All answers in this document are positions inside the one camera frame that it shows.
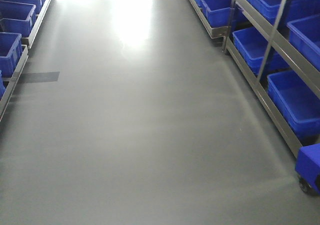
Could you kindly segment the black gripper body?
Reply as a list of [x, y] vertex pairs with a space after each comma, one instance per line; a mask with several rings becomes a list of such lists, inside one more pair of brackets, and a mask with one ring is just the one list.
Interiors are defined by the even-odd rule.
[[319, 195], [319, 193], [312, 188], [312, 186], [301, 176], [298, 177], [300, 189], [307, 195]]

